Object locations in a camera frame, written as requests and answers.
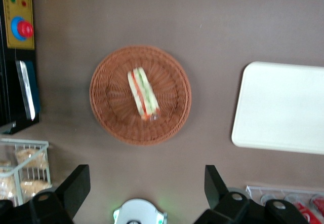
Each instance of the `round woven tray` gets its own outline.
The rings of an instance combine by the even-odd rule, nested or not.
[[[143,67],[160,106],[155,121],[141,119],[127,72]],[[151,46],[130,46],[108,55],[96,68],[90,85],[93,113],[117,139],[135,145],[161,143],[175,135],[188,118],[191,89],[181,65]]]

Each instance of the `emergency stop button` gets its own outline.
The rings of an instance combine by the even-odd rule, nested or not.
[[[11,31],[15,38],[20,41],[25,41],[32,37],[34,29],[32,25],[20,16],[16,16],[11,22]]]

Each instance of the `red button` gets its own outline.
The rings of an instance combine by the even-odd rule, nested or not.
[[[32,25],[25,20],[18,22],[17,30],[18,33],[24,38],[29,38],[34,34],[34,29],[32,28]]]

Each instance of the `clear plastic container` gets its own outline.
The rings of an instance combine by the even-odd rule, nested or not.
[[[318,200],[319,196],[324,196],[323,192],[314,192],[314,191],[301,191],[301,190],[289,190],[289,189],[275,189],[275,188],[265,188],[258,186],[247,186],[247,193],[250,195],[251,199],[260,205],[265,205],[268,200],[277,199],[277,200],[286,200],[291,202],[296,206],[297,203],[301,203],[303,207],[307,208],[307,211],[310,211],[318,221],[324,223],[324,217],[320,212],[320,208],[316,207],[312,202]],[[310,213],[302,211],[301,208],[298,208],[299,211],[304,215],[304,217],[309,221],[309,223],[318,223],[318,221],[310,220]]]

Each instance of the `gray countertop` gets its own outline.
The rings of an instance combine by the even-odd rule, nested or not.
[[[16,138],[48,140],[62,181],[89,164],[92,190],[75,223],[113,223],[144,198],[193,223],[208,207],[204,167],[228,186],[324,191],[324,156],[236,147],[233,118],[243,69],[253,61],[324,66],[324,0],[34,0],[41,122]],[[183,66],[192,108],[179,133],[156,146],[117,141],[95,120],[89,85],[99,62],[127,45],[157,46]]]

